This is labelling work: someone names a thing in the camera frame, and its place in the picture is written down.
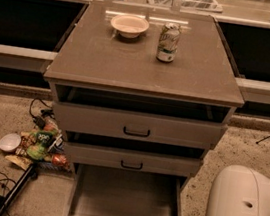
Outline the grey drawer cabinet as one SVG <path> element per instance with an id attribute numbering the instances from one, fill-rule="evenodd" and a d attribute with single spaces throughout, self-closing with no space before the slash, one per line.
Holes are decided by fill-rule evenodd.
<path id="1" fill-rule="evenodd" d="M 130 39 L 111 26 L 117 15 L 149 22 Z M 181 27 L 172 62 L 156 57 L 165 23 Z M 53 101 L 125 110 L 227 127 L 243 105 L 219 26 L 210 16 L 94 1 L 45 72 Z M 62 130 L 66 142 L 200 159 L 212 149 Z"/>

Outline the grey drawer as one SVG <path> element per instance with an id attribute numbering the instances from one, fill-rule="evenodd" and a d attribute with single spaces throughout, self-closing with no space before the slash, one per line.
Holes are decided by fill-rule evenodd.
<path id="1" fill-rule="evenodd" d="M 62 130 L 213 149 L 227 131 L 225 125 L 152 114 L 111 110 L 71 103 L 53 105 Z"/>
<path id="2" fill-rule="evenodd" d="M 65 216 L 181 216 L 180 179 L 80 166 Z"/>
<path id="3" fill-rule="evenodd" d="M 201 160 L 196 158 L 175 157 L 71 142 L 64 144 L 64 150 L 67 158 L 73 163 L 187 178 L 196 175 L 202 164 Z"/>

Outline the black power adapter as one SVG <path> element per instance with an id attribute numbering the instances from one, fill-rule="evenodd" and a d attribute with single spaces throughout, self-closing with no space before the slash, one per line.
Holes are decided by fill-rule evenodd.
<path id="1" fill-rule="evenodd" d="M 45 127 L 45 125 L 46 125 L 46 122 L 44 121 L 44 119 L 41 116 L 37 116 L 37 117 L 33 118 L 33 121 L 35 122 L 35 125 L 38 128 L 43 129 Z"/>

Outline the grey middle drawer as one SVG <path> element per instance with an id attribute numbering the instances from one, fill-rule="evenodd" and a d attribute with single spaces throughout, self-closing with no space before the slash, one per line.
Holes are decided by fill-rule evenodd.
<path id="1" fill-rule="evenodd" d="M 202 164 L 201 160 L 196 158 L 175 157 L 71 142 L 64 144 L 64 150 L 67 158 L 73 163 L 187 178 L 196 175 Z"/>

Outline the black stand leg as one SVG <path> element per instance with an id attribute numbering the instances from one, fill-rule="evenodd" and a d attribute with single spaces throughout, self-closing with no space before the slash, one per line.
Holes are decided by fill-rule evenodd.
<path id="1" fill-rule="evenodd" d="M 0 203 L 0 216 L 8 210 L 10 204 L 14 201 L 14 198 L 19 195 L 19 192 L 27 184 L 28 180 L 31 179 L 36 174 L 36 166 L 30 165 L 28 169 L 23 173 L 22 177 L 14 185 L 13 189 L 8 192 L 7 196 L 4 197 L 2 203 Z"/>

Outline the grey bottom drawer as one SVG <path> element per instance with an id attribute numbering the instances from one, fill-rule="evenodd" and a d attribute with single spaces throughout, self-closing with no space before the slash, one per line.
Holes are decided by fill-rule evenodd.
<path id="1" fill-rule="evenodd" d="M 80 166 L 65 216 L 181 216 L 180 179 Z"/>

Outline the green chip bag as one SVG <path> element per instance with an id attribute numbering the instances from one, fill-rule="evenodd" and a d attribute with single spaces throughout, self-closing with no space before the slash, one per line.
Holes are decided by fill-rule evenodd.
<path id="1" fill-rule="evenodd" d="M 27 148 L 27 155 L 33 160 L 42 161 L 48 152 L 48 148 L 52 146 L 54 134 L 49 131 L 38 131 L 35 134 L 35 143 Z"/>

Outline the white bowl on cabinet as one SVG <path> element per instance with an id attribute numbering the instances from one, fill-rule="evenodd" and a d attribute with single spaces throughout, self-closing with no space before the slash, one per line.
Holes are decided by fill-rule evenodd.
<path id="1" fill-rule="evenodd" d="M 111 26 L 124 38 L 136 38 L 149 28 L 145 18 L 132 15 L 117 15 L 111 19 Z"/>

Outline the green white soda can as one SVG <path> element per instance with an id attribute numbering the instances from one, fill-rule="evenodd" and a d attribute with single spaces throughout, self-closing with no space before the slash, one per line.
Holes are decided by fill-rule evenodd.
<path id="1" fill-rule="evenodd" d="M 180 40 L 181 26 L 178 23 L 168 22 L 162 27 L 157 45 L 156 57 L 162 62 L 172 62 L 177 53 Z"/>

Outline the grey top drawer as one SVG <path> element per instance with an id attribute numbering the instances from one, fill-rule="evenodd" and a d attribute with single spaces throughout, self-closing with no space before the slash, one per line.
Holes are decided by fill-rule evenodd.
<path id="1" fill-rule="evenodd" d="M 62 130 L 213 149 L 227 131 L 225 125 L 152 114 L 111 110 L 71 103 L 53 105 Z"/>

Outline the orange snack bag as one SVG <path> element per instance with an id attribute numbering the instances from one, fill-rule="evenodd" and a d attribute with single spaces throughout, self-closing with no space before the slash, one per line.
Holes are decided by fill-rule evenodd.
<path id="1" fill-rule="evenodd" d="M 53 165 L 60 167 L 66 167 L 68 165 L 66 156 L 61 154 L 52 155 L 51 162 Z"/>

